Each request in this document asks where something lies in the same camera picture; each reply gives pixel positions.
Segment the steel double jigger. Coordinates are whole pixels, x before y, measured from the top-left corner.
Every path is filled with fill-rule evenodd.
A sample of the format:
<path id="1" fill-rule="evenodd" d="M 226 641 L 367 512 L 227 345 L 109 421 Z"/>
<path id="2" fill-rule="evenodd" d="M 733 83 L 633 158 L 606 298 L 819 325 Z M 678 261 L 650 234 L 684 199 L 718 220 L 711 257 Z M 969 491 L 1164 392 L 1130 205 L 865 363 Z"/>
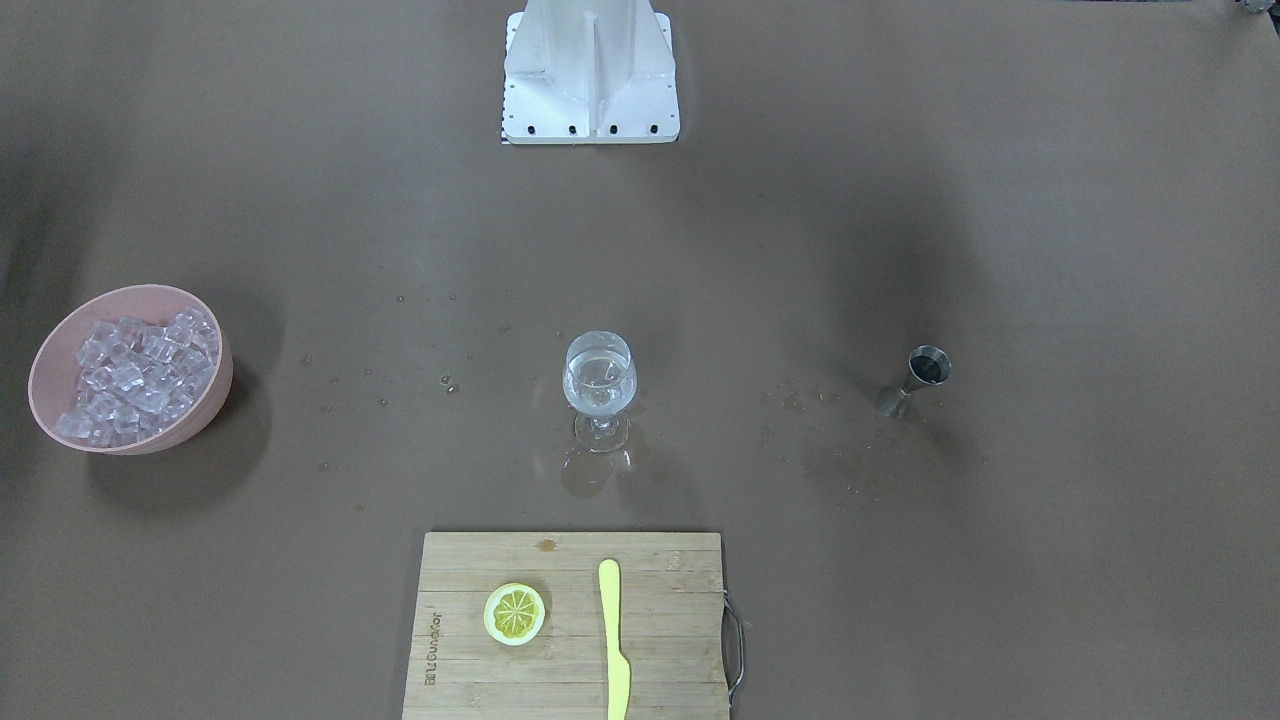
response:
<path id="1" fill-rule="evenodd" d="M 877 396 L 881 415 L 902 419 L 913 396 L 920 389 L 943 384 L 952 374 L 954 365 L 947 352 L 933 345 L 916 346 L 908 356 L 908 369 L 902 380 L 883 388 Z"/>

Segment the clear wine glass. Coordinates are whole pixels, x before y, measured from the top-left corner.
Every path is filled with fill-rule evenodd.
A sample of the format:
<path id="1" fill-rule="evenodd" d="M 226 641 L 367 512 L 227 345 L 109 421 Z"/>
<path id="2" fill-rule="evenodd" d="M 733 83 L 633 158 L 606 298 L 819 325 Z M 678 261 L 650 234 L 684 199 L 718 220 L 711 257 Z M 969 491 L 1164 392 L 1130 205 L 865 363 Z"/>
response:
<path id="1" fill-rule="evenodd" d="M 581 448 L 608 454 L 625 446 L 637 369 L 620 334 L 589 331 L 575 338 L 566 351 L 562 389 L 575 410 L 573 433 Z"/>

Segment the clear ice cubes pile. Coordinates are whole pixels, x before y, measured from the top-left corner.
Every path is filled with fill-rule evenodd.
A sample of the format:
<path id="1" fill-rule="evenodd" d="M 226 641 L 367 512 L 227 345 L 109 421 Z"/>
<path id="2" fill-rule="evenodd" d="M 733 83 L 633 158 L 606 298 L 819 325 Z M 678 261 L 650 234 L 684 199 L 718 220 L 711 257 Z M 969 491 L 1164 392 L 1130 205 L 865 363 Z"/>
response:
<path id="1" fill-rule="evenodd" d="M 136 316 L 97 320 L 76 352 L 74 402 L 58 418 L 55 433 L 91 448 L 151 439 L 193 410 L 220 357 L 220 334 L 196 306 L 164 324 Z"/>

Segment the bamboo cutting board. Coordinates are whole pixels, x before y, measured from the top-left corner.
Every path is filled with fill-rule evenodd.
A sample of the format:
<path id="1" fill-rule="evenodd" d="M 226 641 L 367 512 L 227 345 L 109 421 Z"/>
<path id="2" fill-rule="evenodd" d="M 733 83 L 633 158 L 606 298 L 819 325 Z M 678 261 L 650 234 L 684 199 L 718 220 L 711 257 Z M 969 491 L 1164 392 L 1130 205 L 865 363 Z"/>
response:
<path id="1" fill-rule="evenodd" d="M 710 532 L 430 532 L 424 537 L 404 719 L 607 719 L 602 562 L 620 568 L 614 642 L 628 661 L 628 719 L 727 719 L 723 542 Z M 492 638 L 493 591 L 547 605 L 526 643 Z"/>

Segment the yellow lemon slice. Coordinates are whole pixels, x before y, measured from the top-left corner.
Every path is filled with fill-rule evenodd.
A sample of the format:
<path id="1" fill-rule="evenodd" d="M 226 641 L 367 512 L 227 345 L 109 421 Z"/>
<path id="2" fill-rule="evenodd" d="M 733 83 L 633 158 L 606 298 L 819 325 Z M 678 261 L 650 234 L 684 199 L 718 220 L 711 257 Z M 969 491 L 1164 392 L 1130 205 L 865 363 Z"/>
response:
<path id="1" fill-rule="evenodd" d="M 497 587 L 483 609 L 486 634 L 499 644 L 518 647 L 531 642 L 541 630 L 547 606 L 531 585 L 506 583 Z"/>

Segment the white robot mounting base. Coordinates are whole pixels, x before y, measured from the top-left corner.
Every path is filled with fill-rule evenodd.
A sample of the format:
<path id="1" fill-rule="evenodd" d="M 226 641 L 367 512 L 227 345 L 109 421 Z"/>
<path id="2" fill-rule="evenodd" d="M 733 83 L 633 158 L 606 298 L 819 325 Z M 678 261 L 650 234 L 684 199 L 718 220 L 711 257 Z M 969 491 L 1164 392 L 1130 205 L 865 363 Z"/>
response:
<path id="1" fill-rule="evenodd" d="M 500 140 L 672 143 L 673 27 L 649 1 L 529 1 L 506 19 Z"/>

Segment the yellow plastic knife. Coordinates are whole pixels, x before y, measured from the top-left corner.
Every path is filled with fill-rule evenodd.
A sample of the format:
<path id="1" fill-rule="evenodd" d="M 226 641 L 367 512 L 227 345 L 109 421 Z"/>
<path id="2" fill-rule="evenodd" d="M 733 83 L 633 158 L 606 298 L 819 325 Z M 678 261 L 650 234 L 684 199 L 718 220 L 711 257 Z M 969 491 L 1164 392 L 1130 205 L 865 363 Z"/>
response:
<path id="1" fill-rule="evenodd" d="M 608 719 L 626 719 L 632 684 L 630 661 L 621 648 L 621 569 L 614 559 L 604 559 L 598 566 L 598 584 L 605 642 L 607 708 Z"/>

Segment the pink plastic bowl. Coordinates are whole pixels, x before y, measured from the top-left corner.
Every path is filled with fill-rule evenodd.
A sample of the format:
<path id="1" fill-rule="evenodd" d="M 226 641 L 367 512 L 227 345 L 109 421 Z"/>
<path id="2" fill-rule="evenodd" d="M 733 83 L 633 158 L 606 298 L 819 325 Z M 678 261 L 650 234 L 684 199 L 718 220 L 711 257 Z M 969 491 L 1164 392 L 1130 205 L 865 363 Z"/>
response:
<path id="1" fill-rule="evenodd" d="M 212 383 L 197 398 L 188 415 L 151 439 L 118 448 L 91 448 L 56 436 L 54 425 L 58 418 L 74 402 L 78 374 L 76 352 L 91 324 L 97 320 L 114 322 L 122 316 L 136 316 L 151 324 L 164 324 L 187 306 L 205 310 L 221 338 L 221 357 L 216 364 Z M 230 350 L 220 323 L 207 304 L 188 291 L 168 284 L 133 284 L 90 300 L 64 318 L 47 336 L 29 369 L 29 410 L 46 436 L 69 448 L 116 456 L 156 454 L 191 439 L 212 421 L 230 393 L 233 373 Z"/>

